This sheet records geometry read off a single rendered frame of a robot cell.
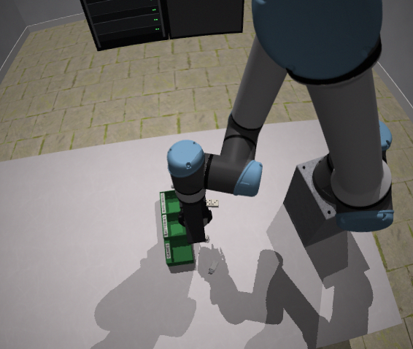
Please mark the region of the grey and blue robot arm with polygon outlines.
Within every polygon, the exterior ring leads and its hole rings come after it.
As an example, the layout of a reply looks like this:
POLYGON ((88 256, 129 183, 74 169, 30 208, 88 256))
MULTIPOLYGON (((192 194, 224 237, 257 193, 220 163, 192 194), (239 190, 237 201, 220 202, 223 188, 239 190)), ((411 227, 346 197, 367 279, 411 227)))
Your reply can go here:
POLYGON ((173 144, 171 188, 187 203, 206 190, 256 196, 263 169, 255 161, 258 135, 288 73, 310 85, 329 150, 312 181, 336 205, 337 226, 386 229, 394 213, 386 159, 392 134, 379 120, 372 73, 382 54, 382 0, 252 0, 252 20, 256 35, 221 153, 205 153, 192 140, 173 144))

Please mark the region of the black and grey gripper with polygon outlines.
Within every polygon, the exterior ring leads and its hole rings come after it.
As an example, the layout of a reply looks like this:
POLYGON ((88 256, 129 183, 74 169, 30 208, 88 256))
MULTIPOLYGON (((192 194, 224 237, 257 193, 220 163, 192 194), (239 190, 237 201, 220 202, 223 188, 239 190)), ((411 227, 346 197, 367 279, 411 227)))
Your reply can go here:
MULTIPOLYGON (((181 203, 183 201, 179 199, 179 202, 180 202, 181 210, 180 210, 180 214, 178 215, 178 221, 179 221, 179 224, 185 227, 185 221, 184 221, 184 215, 183 215, 182 203, 181 203)), ((212 211, 209 210, 209 208, 207 207, 207 201, 206 201, 205 195, 202 199, 200 199, 197 202, 194 202, 194 203, 183 202, 183 204, 187 206, 193 206, 193 205, 199 204, 200 202, 201 202, 202 215, 203 215, 203 221, 204 221, 204 226, 205 226, 212 220, 212 214, 211 214, 212 211)))

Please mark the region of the grey usb stick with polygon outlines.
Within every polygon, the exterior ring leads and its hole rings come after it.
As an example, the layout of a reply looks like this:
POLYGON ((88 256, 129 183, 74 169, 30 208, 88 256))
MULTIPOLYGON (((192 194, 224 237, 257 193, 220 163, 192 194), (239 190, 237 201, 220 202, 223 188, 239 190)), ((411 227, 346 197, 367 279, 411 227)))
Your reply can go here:
POLYGON ((217 265, 218 265, 218 262, 213 261, 209 272, 213 273, 216 270, 217 265))

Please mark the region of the white domino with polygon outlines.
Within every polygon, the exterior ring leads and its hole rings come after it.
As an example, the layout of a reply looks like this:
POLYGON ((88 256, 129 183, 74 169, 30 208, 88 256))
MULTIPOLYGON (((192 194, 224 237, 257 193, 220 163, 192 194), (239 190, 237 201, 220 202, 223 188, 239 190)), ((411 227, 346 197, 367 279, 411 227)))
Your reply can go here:
POLYGON ((207 207, 218 207, 219 199, 206 199, 207 207))

